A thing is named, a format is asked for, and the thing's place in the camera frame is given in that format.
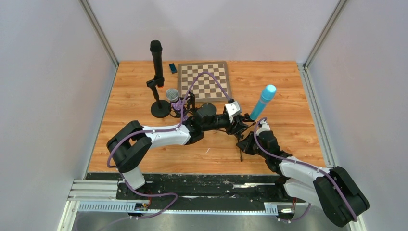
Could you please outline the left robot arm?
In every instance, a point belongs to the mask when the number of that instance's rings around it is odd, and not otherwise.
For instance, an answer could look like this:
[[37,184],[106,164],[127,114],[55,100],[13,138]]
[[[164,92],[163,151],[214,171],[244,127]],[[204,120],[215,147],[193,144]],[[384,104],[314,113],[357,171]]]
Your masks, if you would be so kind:
[[240,139],[252,121],[249,114],[242,115],[241,112],[237,102],[226,104],[221,114],[217,114],[213,104],[205,103],[173,126],[149,127],[137,120],[131,121],[107,142],[108,159],[114,161],[113,167],[122,174],[130,188],[138,189],[145,184],[139,165],[150,149],[194,144],[210,130],[224,129],[228,135]]

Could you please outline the black round-base mic stand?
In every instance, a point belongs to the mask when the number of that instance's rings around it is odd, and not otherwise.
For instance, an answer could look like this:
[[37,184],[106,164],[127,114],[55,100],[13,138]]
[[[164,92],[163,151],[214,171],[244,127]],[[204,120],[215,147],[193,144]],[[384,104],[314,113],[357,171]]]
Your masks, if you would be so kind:
[[151,113],[156,118],[164,118],[170,114],[171,104],[166,100],[161,100],[157,91],[159,84],[163,84],[164,78],[154,76],[153,79],[146,82],[147,87],[152,90],[155,102],[151,105]]

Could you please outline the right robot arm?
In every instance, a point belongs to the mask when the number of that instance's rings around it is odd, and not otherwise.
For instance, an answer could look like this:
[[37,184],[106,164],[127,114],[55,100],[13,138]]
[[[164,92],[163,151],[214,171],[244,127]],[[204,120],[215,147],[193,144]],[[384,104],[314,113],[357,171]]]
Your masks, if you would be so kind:
[[236,145],[245,154],[263,157],[267,167],[280,175],[277,184],[282,188],[282,196],[295,197],[321,208],[338,227],[355,221],[370,207],[344,168],[317,167],[300,161],[280,148],[272,131],[250,132]]

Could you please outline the blue microphone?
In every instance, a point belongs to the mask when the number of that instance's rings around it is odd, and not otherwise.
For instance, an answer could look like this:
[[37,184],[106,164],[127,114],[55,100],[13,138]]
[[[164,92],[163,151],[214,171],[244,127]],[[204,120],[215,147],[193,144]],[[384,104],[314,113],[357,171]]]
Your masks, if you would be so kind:
[[262,113],[266,105],[271,102],[277,93],[277,87],[273,84],[266,85],[261,91],[260,98],[257,101],[255,107],[250,113],[251,120],[257,120],[259,115]]

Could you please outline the chessboard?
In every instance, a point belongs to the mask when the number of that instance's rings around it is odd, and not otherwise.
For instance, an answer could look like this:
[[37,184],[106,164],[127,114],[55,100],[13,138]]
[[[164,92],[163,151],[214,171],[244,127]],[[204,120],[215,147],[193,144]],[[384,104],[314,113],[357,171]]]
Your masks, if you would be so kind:
[[178,64],[178,92],[184,97],[188,91],[196,102],[211,103],[232,98],[228,64],[225,61]]

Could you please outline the black microphone orange end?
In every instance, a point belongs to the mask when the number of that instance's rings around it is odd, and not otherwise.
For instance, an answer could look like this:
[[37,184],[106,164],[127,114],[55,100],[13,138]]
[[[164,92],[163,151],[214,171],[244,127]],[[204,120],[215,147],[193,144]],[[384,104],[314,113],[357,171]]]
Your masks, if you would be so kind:
[[153,57],[154,65],[154,81],[158,87],[162,88],[164,86],[164,75],[163,75],[163,64],[162,64],[162,45],[159,40],[152,40],[150,43],[150,51]]

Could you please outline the blue toy brick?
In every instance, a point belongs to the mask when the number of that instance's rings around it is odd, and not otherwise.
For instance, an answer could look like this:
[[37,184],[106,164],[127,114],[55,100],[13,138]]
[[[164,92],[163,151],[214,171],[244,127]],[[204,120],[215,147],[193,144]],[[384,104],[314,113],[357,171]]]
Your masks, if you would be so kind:
[[176,68],[176,65],[174,63],[170,63],[169,68],[170,68],[170,71],[171,71],[172,74],[177,73],[177,68]]

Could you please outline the purple glitter microphone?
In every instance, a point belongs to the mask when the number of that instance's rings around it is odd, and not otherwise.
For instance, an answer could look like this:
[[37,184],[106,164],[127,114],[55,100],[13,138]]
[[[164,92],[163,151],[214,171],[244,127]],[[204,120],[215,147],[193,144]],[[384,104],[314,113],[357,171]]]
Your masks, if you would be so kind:
[[166,97],[175,111],[180,111],[183,108],[184,104],[182,98],[176,88],[169,88],[166,91]]

